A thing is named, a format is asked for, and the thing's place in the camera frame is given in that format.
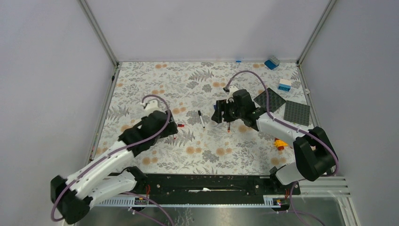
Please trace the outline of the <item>white marker black tip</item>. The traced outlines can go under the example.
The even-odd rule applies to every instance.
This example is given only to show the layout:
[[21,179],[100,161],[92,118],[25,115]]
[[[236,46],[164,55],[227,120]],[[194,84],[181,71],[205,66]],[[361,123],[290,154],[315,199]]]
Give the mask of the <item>white marker black tip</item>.
[[205,128],[205,123],[204,123],[204,120],[203,120],[203,117],[202,117],[202,113],[201,113],[200,110],[198,110],[198,116],[200,118],[200,122],[201,122],[202,127]]

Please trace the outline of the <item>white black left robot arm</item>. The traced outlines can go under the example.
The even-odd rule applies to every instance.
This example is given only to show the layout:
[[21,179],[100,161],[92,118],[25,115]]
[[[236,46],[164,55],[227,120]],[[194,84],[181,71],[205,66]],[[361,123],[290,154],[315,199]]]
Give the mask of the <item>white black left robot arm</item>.
[[108,180],[105,177],[120,165],[149,150],[159,139],[177,132],[171,111],[155,110],[125,130],[111,148],[84,168],[66,178],[54,177],[50,182],[50,199],[53,203],[51,220],[65,220],[68,224],[74,224],[106,199],[131,190],[136,194],[143,192],[146,181],[138,169],[121,172]]

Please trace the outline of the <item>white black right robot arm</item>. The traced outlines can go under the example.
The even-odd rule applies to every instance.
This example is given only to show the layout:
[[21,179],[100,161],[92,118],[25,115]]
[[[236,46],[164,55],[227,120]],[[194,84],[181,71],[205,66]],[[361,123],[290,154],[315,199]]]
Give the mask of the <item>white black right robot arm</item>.
[[288,189],[295,181],[315,181],[332,167],[338,168],[338,158],[320,127],[302,129],[280,120],[262,107],[257,107],[245,89],[230,90],[226,99],[217,100],[212,121],[216,123],[242,120],[247,127],[268,133],[294,149],[295,162],[275,172],[270,188],[276,194]]

